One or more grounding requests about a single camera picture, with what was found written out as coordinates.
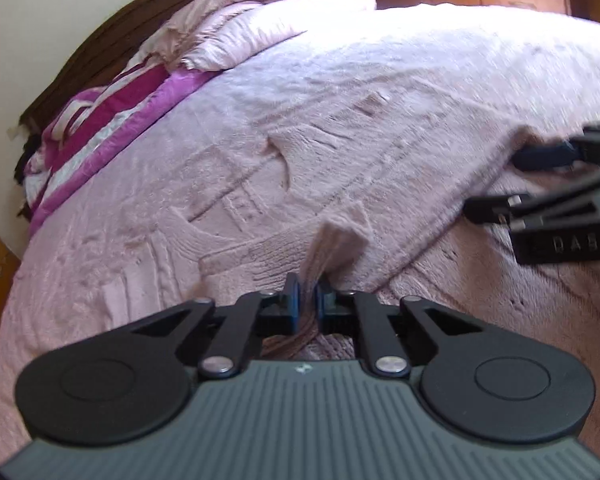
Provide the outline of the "pink cable knit cardigan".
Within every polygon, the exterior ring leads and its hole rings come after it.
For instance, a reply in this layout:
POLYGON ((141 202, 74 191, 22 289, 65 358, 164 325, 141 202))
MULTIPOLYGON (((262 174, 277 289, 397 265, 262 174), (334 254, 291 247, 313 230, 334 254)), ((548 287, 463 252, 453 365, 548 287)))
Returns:
POLYGON ((426 292, 452 309, 556 344, 591 367, 597 396, 584 438, 600 452, 600 263, 516 263, 511 242, 460 218, 475 191, 547 190, 553 179, 509 170, 516 148, 550 141, 489 107, 430 88, 374 94, 341 115, 272 132, 287 219, 260 234, 225 219, 198 228, 171 209, 100 296, 114 325, 195 294, 234 299, 298 272, 388 296, 426 292))

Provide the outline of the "magenta striped quilt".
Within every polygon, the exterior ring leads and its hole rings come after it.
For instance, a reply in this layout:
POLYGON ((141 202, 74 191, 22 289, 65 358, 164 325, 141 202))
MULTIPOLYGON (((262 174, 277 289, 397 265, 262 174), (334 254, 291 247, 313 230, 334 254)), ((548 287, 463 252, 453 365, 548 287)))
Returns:
POLYGON ((79 188, 179 102, 215 76, 171 72, 145 58, 106 86, 79 92, 41 134, 40 146, 18 174, 30 210, 30 233, 79 188))

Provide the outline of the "pink checkered pillow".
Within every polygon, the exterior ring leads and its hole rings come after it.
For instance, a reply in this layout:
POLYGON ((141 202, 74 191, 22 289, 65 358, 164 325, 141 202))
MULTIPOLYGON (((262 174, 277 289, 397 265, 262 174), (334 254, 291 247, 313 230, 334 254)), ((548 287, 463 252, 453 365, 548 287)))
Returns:
POLYGON ((359 18, 376 0, 194 0, 164 22, 128 62, 222 72, 312 28, 359 18))

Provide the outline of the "pink floral bed sheet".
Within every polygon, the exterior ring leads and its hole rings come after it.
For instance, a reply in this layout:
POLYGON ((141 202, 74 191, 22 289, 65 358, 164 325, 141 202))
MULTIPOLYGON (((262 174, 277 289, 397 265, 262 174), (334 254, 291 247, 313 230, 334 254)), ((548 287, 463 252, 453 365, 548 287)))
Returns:
POLYGON ((0 326, 0 463, 29 440, 16 378, 46 351, 112 330, 102 288, 171 209, 201 229, 286 220, 272 132, 374 94, 430 88, 549 141, 600 120, 600 24, 497 6, 412 6, 311 30, 222 73, 167 112, 36 232, 0 326))

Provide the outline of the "dark wooden headboard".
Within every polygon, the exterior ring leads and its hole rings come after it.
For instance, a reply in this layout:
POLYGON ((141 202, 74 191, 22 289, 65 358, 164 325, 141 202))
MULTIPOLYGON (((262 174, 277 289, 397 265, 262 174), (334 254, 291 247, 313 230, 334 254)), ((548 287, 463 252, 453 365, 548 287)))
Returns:
MULTIPOLYGON (((115 76, 129 68, 129 60, 142 43, 177 10, 192 1, 135 0, 81 44, 55 80, 20 117, 20 124, 29 130, 30 136, 14 172, 18 184, 22 185, 18 174, 26 157, 40 146, 43 130, 69 100, 83 90, 110 84, 115 76)), ((20 214, 30 223, 27 201, 20 214)))

